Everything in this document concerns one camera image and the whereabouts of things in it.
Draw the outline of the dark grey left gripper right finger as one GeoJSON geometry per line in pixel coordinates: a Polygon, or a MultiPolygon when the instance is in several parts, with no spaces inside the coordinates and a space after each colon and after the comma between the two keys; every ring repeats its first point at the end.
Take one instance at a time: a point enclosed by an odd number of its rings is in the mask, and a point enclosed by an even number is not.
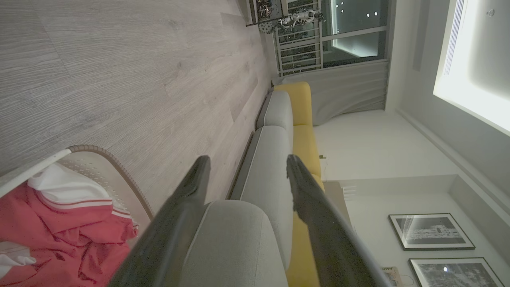
{"type": "Polygon", "coordinates": [[[302,160],[286,159],[293,209],[307,225],[320,287],[392,287],[372,253],[302,160]]]}

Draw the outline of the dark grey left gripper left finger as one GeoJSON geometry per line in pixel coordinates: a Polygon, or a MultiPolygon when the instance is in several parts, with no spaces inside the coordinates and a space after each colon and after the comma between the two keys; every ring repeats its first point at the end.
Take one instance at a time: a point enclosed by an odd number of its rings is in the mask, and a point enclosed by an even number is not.
{"type": "Polygon", "coordinates": [[[108,287],[179,287],[186,253],[205,213],[210,172],[210,157],[199,156],[108,287]]]}

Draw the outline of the red and white garment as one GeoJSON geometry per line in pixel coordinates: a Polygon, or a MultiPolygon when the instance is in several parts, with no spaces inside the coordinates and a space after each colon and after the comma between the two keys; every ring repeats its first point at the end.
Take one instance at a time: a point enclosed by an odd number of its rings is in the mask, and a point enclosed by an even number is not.
{"type": "Polygon", "coordinates": [[[0,198],[0,287],[106,287],[137,235],[104,187],[54,163],[0,198]]]}

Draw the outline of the yellow sofa back cushion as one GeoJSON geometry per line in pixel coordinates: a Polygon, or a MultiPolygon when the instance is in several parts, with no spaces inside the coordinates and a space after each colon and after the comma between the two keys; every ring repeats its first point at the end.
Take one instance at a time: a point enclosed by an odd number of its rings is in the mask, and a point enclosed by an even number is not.
{"type": "Polygon", "coordinates": [[[313,125],[311,87],[308,83],[296,82],[281,84],[274,87],[277,91],[285,91],[291,100],[293,125],[313,125]]]}
{"type": "Polygon", "coordinates": [[[311,174],[321,178],[319,153],[312,126],[294,126],[293,154],[301,159],[311,174]]]}
{"type": "Polygon", "coordinates": [[[288,287],[320,287],[307,225],[293,213],[291,259],[286,271],[288,287]]]}

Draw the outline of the large grey sofa seat cushion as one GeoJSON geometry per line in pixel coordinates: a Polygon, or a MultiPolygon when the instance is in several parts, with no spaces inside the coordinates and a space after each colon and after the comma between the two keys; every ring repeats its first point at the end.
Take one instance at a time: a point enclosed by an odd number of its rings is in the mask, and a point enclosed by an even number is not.
{"type": "Polygon", "coordinates": [[[237,200],[214,201],[184,260],[179,287],[288,287],[268,216],[237,200]]]}

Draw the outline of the long grey sofa seat cushion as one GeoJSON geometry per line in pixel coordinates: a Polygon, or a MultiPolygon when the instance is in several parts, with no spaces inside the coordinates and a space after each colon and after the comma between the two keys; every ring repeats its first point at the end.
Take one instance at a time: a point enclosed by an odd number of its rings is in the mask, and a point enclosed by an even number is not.
{"type": "Polygon", "coordinates": [[[293,232],[293,198],[286,171],[290,153],[286,129],[281,126],[257,129],[230,197],[251,203],[265,212],[285,269],[290,265],[293,232]]]}

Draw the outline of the small grey sofa seat cushion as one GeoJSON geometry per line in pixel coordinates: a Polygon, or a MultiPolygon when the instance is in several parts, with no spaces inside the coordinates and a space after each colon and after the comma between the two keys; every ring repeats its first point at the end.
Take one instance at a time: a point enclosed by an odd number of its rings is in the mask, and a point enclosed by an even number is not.
{"type": "Polygon", "coordinates": [[[288,92],[275,90],[266,96],[255,122],[256,129],[262,126],[279,126],[284,128],[288,134],[290,145],[293,145],[294,118],[288,92]]]}

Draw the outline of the cream laundry basket brown rim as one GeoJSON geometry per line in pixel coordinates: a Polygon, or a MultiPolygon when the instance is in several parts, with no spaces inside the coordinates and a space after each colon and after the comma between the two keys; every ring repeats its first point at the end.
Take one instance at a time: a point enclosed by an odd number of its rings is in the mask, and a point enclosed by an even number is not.
{"type": "Polygon", "coordinates": [[[100,184],[118,206],[130,214],[138,225],[138,235],[128,241],[131,251],[139,236],[151,223],[153,216],[131,176],[113,155],[97,146],[72,146],[43,160],[10,171],[0,177],[0,198],[54,163],[59,163],[100,184]]]}

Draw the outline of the black framed picture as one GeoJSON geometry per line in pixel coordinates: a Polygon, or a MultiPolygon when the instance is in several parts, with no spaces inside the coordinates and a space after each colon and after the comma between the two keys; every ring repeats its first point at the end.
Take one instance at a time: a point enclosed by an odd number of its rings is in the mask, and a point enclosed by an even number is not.
{"type": "Polygon", "coordinates": [[[390,214],[388,220],[404,251],[475,250],[450,213],[390,214]]]}
{"type": "Polygon", "coordinates": [[[483,257],[411,258],[419,287],[506,287],[483,257]]]}

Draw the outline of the grey curtain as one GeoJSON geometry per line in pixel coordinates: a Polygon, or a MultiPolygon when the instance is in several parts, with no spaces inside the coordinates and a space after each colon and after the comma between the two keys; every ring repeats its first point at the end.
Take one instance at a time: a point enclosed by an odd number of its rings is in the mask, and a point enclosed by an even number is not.
{"type": "Polygon", "coordinates": [[[375,60],[286,76],[279,84],[306,82],[311,88],[313,125],[347,113],[384,110],[389,61],[375,60]]]}

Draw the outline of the white window railing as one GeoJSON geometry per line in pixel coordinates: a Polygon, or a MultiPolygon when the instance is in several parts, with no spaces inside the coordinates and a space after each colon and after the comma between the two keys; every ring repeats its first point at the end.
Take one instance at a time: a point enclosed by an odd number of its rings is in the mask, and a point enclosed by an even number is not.
{"type": "Polygon", "coordinates": [[[274,40],[278,77],[324,67],[321,26],[321,22],[315,19],[302,26],[276,28],[274,40]]]}

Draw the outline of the small white background robot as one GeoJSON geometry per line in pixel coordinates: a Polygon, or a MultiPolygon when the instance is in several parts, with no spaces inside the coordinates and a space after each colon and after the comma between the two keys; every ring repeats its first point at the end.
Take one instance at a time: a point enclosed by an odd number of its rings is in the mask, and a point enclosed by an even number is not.
{"type": "Polygon", "coordinates": [[[278,27],[282,29],[290,29],[309,24],[315,20],[320,22],[323,19],[324,15],[320,11],[308,9],[289,14],[287,17],[280,19],[278,22],[278,27]]]}

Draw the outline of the grey table with black legs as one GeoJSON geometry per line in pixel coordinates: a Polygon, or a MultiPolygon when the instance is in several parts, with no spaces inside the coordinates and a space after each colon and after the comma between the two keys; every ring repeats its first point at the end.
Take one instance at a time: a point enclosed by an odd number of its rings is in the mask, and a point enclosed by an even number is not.
{"type": "Polygon", "coordinates": [[[288,16],[288,0],[237,0],[246,13],[246,26],[274,22],[288,16]]]}

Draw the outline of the recessed ceiling light panel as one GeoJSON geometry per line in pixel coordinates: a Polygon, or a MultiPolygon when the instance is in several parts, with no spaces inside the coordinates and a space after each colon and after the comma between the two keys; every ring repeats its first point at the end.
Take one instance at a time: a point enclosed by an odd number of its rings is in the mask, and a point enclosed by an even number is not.
{"type": "Polygon", "coordinates": [[[510,0],[444,0],[433,94],[510,136],[510,0]]]}

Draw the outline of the wall control panel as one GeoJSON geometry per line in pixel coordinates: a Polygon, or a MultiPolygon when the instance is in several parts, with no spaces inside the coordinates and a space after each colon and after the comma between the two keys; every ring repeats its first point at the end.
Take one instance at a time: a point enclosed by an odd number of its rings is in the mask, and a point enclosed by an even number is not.
{"type": "Polygon", "coordinates": [[[403,287],[403,283],[397,267],[382,267],[392,287],[403,287]]]}

